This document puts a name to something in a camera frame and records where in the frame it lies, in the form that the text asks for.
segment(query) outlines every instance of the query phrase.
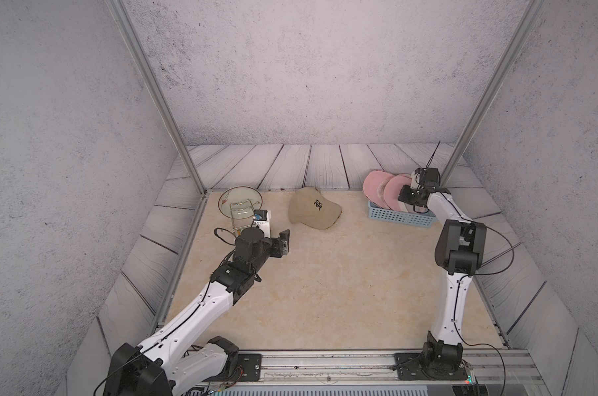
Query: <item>dish rack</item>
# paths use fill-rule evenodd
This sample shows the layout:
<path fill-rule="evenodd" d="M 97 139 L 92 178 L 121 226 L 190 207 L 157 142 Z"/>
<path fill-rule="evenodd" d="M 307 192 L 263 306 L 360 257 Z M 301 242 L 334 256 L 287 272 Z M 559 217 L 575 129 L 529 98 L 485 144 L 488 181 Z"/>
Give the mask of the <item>dish rack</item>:
<path fill-rule="evenodd" d="M 374 220 L 390 221 L 392 223 L 407 224 L 409 226 L 429 228 L 437 218 L 431 210 L 426 213 L 407 213 L 396 210 L 383 209 L 367 201 L 368 217 Z"/>

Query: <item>plate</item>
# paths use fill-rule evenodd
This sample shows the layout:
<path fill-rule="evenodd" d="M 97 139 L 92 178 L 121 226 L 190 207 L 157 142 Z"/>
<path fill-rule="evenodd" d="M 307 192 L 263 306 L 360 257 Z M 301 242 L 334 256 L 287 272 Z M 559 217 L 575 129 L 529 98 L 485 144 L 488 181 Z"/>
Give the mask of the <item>plate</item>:
<path fill-rule="evenodd" d="M 363 182 L 365 197 L 374 202 L 375 205 L 383 209 L 389 209 L 389 206 L 382 198 L 382 191 L 391 178 L 393 178 L 393 175 L 384 170 L 372 170 L 369 172 Z"/>
<path fill-rule="evenodd" d="M 228 218 L 231 218 L 232 210 L 232 218 L 241 220 L 252 217 L 254 215 L 253 210 L 261 209 L 262 203 L 262 195 L 256 189 L 245 186 L 233 187 L 220 195 L 218 209 Z"/>
<path fill-rule="evenodd" d="M 382 198 L 387 203 L 387 206 L 389 206 L 389 209 L 397 210 L 398 212 L 408 212 L 405 202 L 398 201 L 400 190 L 404 185 L 411 185 L 411 177 L 409 175 L 400 174 L 390 178 L 387 182 L 382 191 Z"/>

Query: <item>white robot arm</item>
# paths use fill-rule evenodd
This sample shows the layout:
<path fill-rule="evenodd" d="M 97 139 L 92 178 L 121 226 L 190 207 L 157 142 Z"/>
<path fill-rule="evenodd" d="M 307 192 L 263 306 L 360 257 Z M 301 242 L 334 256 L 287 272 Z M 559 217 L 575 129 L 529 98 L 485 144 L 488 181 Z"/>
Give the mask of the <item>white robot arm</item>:
<path fill-rule="evenodd" d="M 410 379 L 408 375 L 422 371 L 433 379 L 465 380 L 462 318 L 468 287 L 482 265 L 486 226 L 470 219 L 453 202 L 450 192 L 440 188 L 437 169 L 416 169 L 412 181 L 411 186 L 402 188 L 398 199 L 428 208 L 442 224 L 435 261 L 446 273 L 439 290 L 440 306 L 422 347 L 422 360 L 412 359 L 394 368 L 398 368 L 400 379 Z"/>
<path fill-rule="evenodd" d="M 436 373 L 436 377 L 429 376 L 438 380 L 466 379 L 459 332 L 468 287 L 482 265 L 486 226 L 472 221 L 453 202 L 449 191 L 440 188 L 437 169 L 418 169 L 413 176 L 415 182 L 404 186 L 398 199 L 428 208 L 443 225 L 435 260 L 446 273 L 422 359 L 416 357 L 394 367 L 400 379 L 414 371 Z M 289 230 L 279 238 L 270 238 L 270 215 L 258 212 L 255 227 L 243 230 L 236 238 L 235 250 L 224 258 L 190 305 L 137 347 L 124 344 L 113 354 L 104 396 L 180 396 L 210 378 L 236 380 L 232 376 L 239 348 L 228 340 L 215 337 L 202 349 L 187 352 L 213 321 L 261 280 L 257 272 L 266 259 L 288 253 Z M 447 376 L 441 378 L 438 372 Z"/>
<path fill-rule="evenodd" d="M 215 337 L 202 349 L 188 351 L 213 321 L 261 281 L 257 272 L 269 257 L 288 253 L 290 230 L 270 238 L 269 222 L 266 210 L 256 210 L 253 227 L 242 230 L 235 249 L 194 301 L 137 347 L 123 344 L 112 355 L 104 396 L 180 396 L 206 379 L 237 380 L 239 348 L 230 341 Z"/>

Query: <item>mounting plate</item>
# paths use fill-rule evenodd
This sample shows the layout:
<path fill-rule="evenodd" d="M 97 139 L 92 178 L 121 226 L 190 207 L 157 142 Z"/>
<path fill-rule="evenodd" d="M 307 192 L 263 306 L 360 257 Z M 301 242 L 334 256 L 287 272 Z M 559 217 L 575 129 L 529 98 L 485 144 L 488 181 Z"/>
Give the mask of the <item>mounting plate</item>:
<path fill-rule="evenodd" d="M 262 373 L 262 355 L 259 353 L 240 353 L 238 365 L 242 366 L 244 374 L 240 382 L 257 382 Z"/>
<path fill-rule="evenodd" d="M 466 368 L 460 368 L 454 373 L 425 373 L 422 370 L 422 358 L 420 353 L 394 353 L 393 357 L 396 360 L 396 364 L 405 363 L 396 370 L 400 381 L 424 381 L 427 379 L 437 381 L 464 381 L 468 379 Z"/>

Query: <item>metal rail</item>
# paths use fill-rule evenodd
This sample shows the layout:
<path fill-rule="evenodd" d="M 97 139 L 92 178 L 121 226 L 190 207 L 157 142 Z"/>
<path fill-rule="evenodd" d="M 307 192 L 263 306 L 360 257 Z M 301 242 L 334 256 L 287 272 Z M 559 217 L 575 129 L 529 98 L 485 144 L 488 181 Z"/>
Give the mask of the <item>metal rail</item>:
<path fill-rule="evenodd" d="M 390 366 L 396 352 L 420 350 L 249 350 L 261 353 L 260 380 L 240 386 L 306 384 L 464 384 L 463 381 L 420 379 L 398 381 Z M 501 349 L 506 364 L 506 383 L 543 383 L 527 350 Z M 500 384 L 504 371 L 499 355 L 492 349 L 465 349 L 463 358 L 473 368 L 480 384 Z"/>
<path fill-rule="evenodd" d="M 134 30 L 134 27 L 132 26 L 132 22 L 130 21 L 130 17 L 125 9 L 125 6 L 123 5 L 123 2 L 121 0 L 109 0 L 108 7 L 110 7 L 112 16 L 114 17 L 114 20 L 116 20 L 118 28 L 121 31 L 121 35 L 123 36 L 123 40 L 125 40 L 125 43 L 132 54 L 134 62 L 138 66 L 141 75 L 143 75 L 143 80 L 145 80 L 149 94 L 151 95 L 154 104 L 158 108 L 158 112 L 165 123 L 165 127 L 167 128 L 169 136 L 171 136 L 172 140 L 174 141 L 174 145 L 176 146 L 178 154 L 180 154 L 181 158 L 183 159 L 185 168 L 189 172 L 196 189 L 200 192 L 200 194 L 204 195 L 205 186 L 203 185 L 202 180 L 196 171 L 196 167 L 193 164 L 191 156 L 189 155 L 189 150 L 187 150 L 187 147 L 184 144 L 183 136 L 178 130 L 176 120 L 174 120 L 174 116 L 167 105 L 167 100 L 165 99 L 163 92 L 160 90 L 156 76 L 154 76 L 154 73 L 152 72 L 150 63 L 145 56 L 143 47 L 138 40 L 138 36 Z"/>
<path fill-rule="evenodd" d="M 453 153 L 448 159 L 447 166 L 444 167 L 444 170 L 442 171 L 442 177 L 440 178 L 441 187 L 445 187 L 446 183 L 449 181 L 453 170 L 466 151 L 466 147 L 475 135 L 477 127 L 484 118 L 484 115 L 490 107 L 490 104 L 495 99 L 495 95 L 497 95 L 497 92 L 501 88 L 504 78 L 506 75 L 508 75 L 510 67 L 513 66 L 513 63 L 515 62 L 515 59 L 517 59 L 521 48 L 532 31 L 532 28 L 539 19 L 539 15 L 541 15 L 541 11 L 543 10 L 545 4 L 546 0 L 531 0 L 530 4 L 528 4 L 523 17 L 521 18 L 521 21 L 515 30 L 515 34 L 513 34 L 508 46 L 506 47 L 506 50 L 501 55 L 501 58 L 495 67 L 495 71 L 493 72 L 493 75 L 488 81 L 488 85 L 486 85 L 486 88 L 482 93 L 480 101 L 477 103 L 473 114 L 471 114 L 471 117 L 462 131 L 462 134 L 457 140 L 457 144 L 453 149 Z"/>

